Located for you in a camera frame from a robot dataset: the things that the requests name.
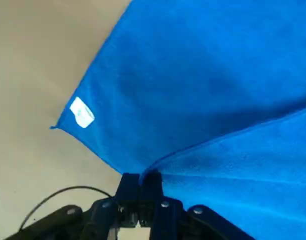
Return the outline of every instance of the fabric tag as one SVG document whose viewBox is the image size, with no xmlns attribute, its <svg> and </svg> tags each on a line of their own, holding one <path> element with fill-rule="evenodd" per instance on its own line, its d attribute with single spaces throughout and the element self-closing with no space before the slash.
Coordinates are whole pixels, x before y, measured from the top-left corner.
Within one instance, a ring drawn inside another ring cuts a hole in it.
<svg viewBox="0 0 306 240">
<path fill-rule="evenodd" d="M 95 119 L 92 111 L 79 97 L 74 99 L 69 109 L 74 114 L 76 123 L 84 129 Z"/>
</svg>

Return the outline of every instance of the metal screw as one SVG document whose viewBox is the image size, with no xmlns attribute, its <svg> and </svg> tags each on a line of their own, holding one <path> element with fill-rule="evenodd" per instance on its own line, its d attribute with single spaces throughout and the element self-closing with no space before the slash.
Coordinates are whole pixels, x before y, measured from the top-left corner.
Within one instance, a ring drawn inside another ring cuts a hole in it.
<svg viewBox="0 0 306 240">
<path fill-rule="evenodd" d="M 164 201 L 161 203 L 162 208 L 168 208 L 170 206 L 169 202 Z"/>
<path fill-rule="evenodd" d="M 202 213 L 203 213 L 203 210 L 202 210 L 202 208 L 200 208 L 200 207 L 196 207 L 196 208 L 194 208 L 193 212 L 194 212 L 195 214 L 202 214 Z"/>
<path fill-rule="evenodd" d="M 106 201 L 102 204 L 102 208 L 107 208 L 111 205 L 111 203 L 109 201 Z"/>
<path fill-rule="evenodd" d="M 67 210 L 67 215 L 71 215 L 71 214 L 75 214 L 75 212 L 76 212 L 76 210 L 75 210 L 75 208 L 71 208 L 71 209 L 69 209 L 69 210 Z"/>
</svg>

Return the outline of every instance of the blue microfiber cloth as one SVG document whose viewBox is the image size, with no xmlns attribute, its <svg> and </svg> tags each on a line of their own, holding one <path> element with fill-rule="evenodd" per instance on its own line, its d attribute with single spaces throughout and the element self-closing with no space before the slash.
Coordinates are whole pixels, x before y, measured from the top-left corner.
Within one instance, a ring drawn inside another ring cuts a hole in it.
<svg viewBox="0 0 306 240">
<path fill-rule="evenodd" d="M 306 0 L 134 0 L 56 128 L 258 240 L 306 240 Z"/>
</svg>

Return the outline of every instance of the wire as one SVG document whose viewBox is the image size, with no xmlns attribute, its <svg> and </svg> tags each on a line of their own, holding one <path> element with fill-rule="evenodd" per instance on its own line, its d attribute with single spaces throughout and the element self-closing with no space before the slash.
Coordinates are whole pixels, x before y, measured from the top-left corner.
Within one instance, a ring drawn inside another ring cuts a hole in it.
<svg viewBox="0 0 306 240">
<path fill-rule="evenodd" d="M 66 187 L 63 189 L 60 189 L 54 193 L 52 193 L 50 196 L 44 198 L 38 205 L 36 205 L 29 213 L 28 215 L 26 215 L 26 217 L 24 218 L 22 224 L 20 225 L 18 231 L 21 232 L 25 226 L 25 224 L 27 223 L 27 221 L 30 219 L 30 217 L 43 205 L 45 204 L 48 200 L 50 200 L 51 198 L 55 197 L 56 195 L 69 191 L 69 190 L 73 190 L 73 189 L 88 189 L 88 190 L 93 190 L 95 192 L 99 192 L 101 194 L 106 195 L 109 198 L 112 198 L 112 196 L 110 194 L 108 194 L 106 191 L 103 191 L 101 189 L 98 189 L 96 187 L 92 187 L 92 186 L 70 186 L 70 187 Z"/>
</svg>

